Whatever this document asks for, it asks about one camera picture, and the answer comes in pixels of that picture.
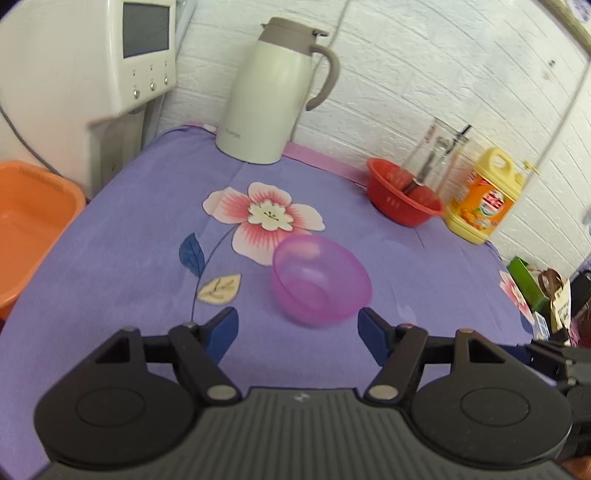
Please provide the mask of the purple plastic bowl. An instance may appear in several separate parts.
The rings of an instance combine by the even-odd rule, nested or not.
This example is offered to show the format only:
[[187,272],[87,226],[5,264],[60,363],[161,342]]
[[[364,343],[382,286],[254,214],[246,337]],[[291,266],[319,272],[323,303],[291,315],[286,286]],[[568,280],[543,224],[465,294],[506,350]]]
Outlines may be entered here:
[[270,285],[287,318],[310,328],[348,321],[373,296],[369,273],[358,258],[315,235],[297,235],[276,246]]

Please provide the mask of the green box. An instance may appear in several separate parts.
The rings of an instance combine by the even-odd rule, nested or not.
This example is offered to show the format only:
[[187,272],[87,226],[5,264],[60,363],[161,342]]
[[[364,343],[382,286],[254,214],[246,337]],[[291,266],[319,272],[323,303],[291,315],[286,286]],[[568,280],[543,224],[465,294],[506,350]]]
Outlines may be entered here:
[[507,266],[509,273],[520,289],[532,311],[542,313],[550,305],[550,299],[543,293],[538,276],[528,269],[529,264],[520,257],[514,257]]

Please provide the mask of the paper gift bag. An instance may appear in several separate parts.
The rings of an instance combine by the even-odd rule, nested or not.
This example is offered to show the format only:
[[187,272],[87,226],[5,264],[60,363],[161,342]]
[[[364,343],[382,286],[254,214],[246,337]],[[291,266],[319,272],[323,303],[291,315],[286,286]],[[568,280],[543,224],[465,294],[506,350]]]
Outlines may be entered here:
[[570,332],[571,288],[570,281],[553,269],[547,269],[538,276],[540,289],[549,299],[550,330],[553,334],[565,329]]

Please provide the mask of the purple floral tablecloth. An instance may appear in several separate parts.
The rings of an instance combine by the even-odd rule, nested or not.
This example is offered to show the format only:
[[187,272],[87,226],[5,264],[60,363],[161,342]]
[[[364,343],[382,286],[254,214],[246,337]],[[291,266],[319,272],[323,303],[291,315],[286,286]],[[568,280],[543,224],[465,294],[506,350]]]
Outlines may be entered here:
[[221,368],[239,389],[365,389],[377,364],[356,320],[328,329],[290,322],[274,299],[270,268],[239,255],[232,229],[202,207],[212,192],[276,186],[321,215],[318,231],[353,253],[370,275],[372,308],[392,324],[437,336],[472,328],[498,344],[531,336],[501,289],[503,261],[433,219],[411,229],[382,215],[362,187],[303,163],[245,164],[221,154],[211,133],[167,132],[94,198],[45,258],[1,335],[1,466],[28,479],[47,462],[33,427],[38,399],[125,326],[162,335],[204,322],[214,306],[194,298],[197,277],[179,260],[194,236],[204,281],[238,274],[239,332]]

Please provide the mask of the red plastic basket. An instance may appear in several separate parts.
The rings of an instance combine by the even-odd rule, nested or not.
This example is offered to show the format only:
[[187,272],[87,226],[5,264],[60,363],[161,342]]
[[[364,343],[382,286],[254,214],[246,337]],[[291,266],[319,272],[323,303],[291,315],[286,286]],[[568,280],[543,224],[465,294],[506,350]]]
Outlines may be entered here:
[[390,220],[418,227],[444,215],[445,205],[428,186],[416,185],[412,173],[382,158],[367,161],[367,194],[372,203]]

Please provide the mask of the yellow detergent bottle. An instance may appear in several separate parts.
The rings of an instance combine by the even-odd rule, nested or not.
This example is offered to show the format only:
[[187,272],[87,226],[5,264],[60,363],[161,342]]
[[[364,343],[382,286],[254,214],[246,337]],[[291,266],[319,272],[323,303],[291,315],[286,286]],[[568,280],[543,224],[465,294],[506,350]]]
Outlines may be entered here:
[[525,181],[509,155],[487,149],[446,207],[446,226],[464,240],[484,244],[519,200]]

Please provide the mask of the orange plastic basin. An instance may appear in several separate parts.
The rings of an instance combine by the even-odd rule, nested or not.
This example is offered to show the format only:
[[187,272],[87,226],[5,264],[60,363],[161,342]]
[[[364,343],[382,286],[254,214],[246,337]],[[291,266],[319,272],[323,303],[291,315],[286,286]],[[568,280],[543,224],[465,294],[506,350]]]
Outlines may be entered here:
[[63,231],[85,208],[73,182],[21,162],[1,164],[1,319]]

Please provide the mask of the white thermos jug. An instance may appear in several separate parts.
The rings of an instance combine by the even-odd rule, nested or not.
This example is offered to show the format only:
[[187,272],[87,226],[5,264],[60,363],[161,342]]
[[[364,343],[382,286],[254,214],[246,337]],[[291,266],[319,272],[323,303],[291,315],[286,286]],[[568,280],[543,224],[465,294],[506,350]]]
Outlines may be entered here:
[[[338,56],[317,41],[328,35],[281,17],[263,24],[230,89],[215,138],[221,152],[259,165],[280,160],[301,110],[318,108],[338,82]],[[318,95],[310,99],[315,54],[328,60],[329,73]]]

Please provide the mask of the white water dispenser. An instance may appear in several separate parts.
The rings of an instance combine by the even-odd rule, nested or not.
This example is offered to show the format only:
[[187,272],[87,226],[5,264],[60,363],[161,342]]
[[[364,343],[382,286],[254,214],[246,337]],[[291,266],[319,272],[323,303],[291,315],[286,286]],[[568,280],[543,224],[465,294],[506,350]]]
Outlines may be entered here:
[[155,136],[193,1],[20,1],[1,20],[1,158],[92,198]]

